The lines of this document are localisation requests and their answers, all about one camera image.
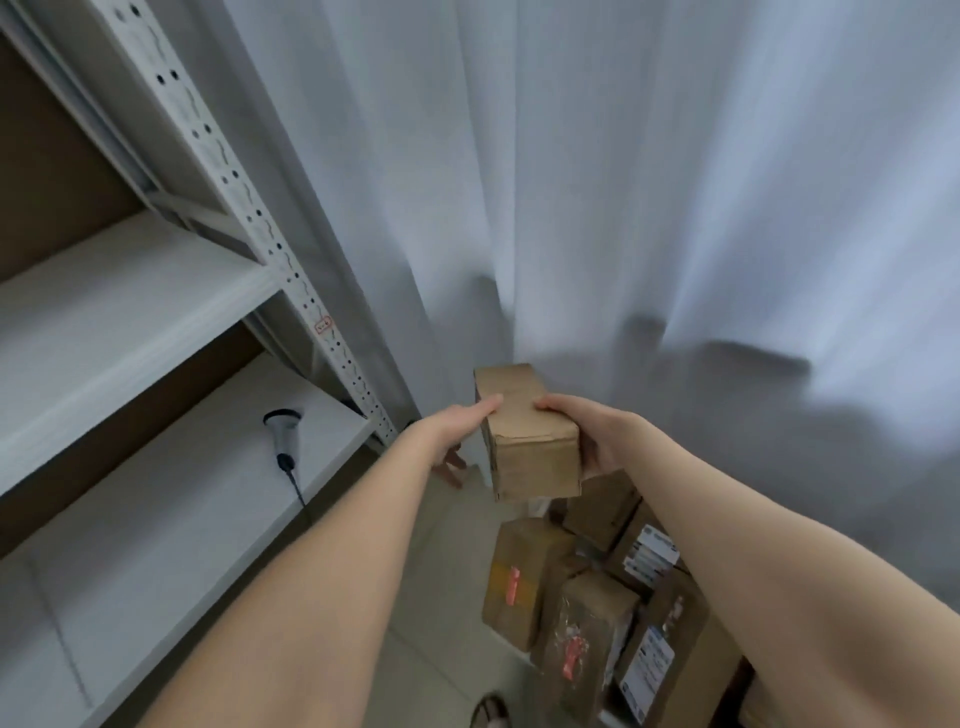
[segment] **curtain fold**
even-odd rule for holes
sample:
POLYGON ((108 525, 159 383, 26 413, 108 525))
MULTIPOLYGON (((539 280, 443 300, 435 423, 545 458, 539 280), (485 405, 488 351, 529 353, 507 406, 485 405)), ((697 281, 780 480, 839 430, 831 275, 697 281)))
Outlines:
POLYGON ((960 605, 960 5, 198 1, 448 400, 531 361, 960 605))

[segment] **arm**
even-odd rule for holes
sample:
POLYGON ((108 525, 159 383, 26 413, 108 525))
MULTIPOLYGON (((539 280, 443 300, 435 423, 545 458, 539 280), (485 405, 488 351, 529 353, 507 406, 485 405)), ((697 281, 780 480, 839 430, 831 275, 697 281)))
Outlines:
POLYGON ((430 469, 501 401, 408 427, 237 598, 142 727, 359 726, 430 469))
POLYGON ((690 454, 637 415, 548 395, 624 468, 791 725, 956 725, 960 616, 873 553, 690 454))

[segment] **floor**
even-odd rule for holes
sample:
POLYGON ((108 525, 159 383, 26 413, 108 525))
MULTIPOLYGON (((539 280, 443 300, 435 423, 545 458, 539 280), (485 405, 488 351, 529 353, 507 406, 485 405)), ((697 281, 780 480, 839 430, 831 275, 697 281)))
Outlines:
POLYGON ((518 515, 477 471, 461 491, 431 478, 364 728, 466 728, 489 691, 502 692, 516 728, 546 725, 533 669, 480 620, 497 529, 518 515))

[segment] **brown package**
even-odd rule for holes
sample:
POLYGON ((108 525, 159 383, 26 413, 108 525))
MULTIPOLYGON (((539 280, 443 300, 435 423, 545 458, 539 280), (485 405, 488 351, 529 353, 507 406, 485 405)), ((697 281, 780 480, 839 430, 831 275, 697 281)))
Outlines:
POLYGON ((585 480, 581 490, 566 504, 564 528, 607 553, 634 514, 640 494, 623 471, 585 480))
POLYGON ((741 657, 693 579, 673 569, 617 663, 616 684, 643 728, 707 728, 741 657))
POLYGON ((566 415, 534 408, 546 389, 529 364, 473 372, 477 399, 502 394, 483 423, 497 500, 580 495, 580 428, 566 415))
POLYGON ((773 696, 757 676, 743 697, 737 720, 743 728, 786 728, 773 696))
POLYGON ((565 554, 547 565, 543 583, 543 606, 540 609, 540 631, 533 649, 530 650, 530 662, 534 667, 543 667, 543 650, 549 641, 550 625, 556 620, 557 610, 560 609, 560 592, 564 584, 589 568, 590 560, 576 553, 565 554))
POLYGON ((559 706, 582 726, 595 722, 638 606, 636 594, 601 571, 564 584, 543 650, 544 708, 559 706))
POLYGON ((530 650, 540 630, 547 565, 572 553, 576 539, 544 519, 500 526, 490 565, 483 621, 519 650, 530 650))
POLYGON ((680 552, 657 516, 646 502, 642 502, 607 557, 604 570, 647 601, 663 575, 673 567, 687 571, 680 552))

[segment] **metal shelving unit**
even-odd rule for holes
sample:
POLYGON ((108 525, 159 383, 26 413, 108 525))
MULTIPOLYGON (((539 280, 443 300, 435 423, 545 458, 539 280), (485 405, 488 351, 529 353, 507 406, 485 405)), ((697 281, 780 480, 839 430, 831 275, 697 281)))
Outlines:
MULTIPOLYGON (((161 128, 170 137, 167 142, 176 143, 179 151, 189 156, 192 168, 189 176, 183 175, 182 191, 163 187, 144 161, 147 155, 135 150, 121 135, 118 125, 108 118, 77 74, 65 66, 60 53, 20 3, 0 3, 0 26, 147 207, 185 227, 199 223, 217 231, 250 250, 269 269, 291 315, 329 363, 358 410, 373 422, 380 441, 389 445, 398 430, 150 6, 143 0, 85 0, 81 5, 99 23, 100 31, 134 76, 141 96, 156 105, 157 114, 165 122, 161 128), (196 191, 197 175, 203 176, 206 184, 203 195, 196 191), (220 209, 210 207, 211 198, 220 209)), ((89 22, 86 15, 76 19, 89 22)))
POLYGON ((304 411, 307 498, 397 429, 149 5, 0 0, 0 29, 147 208, 0 283, 0 495, 238 321, 287 365, 254 360, 0 561, 4 726, 95 728, 297 514, 263 411, 304 411), (362 416, 290 371, 304 339, 362 416))

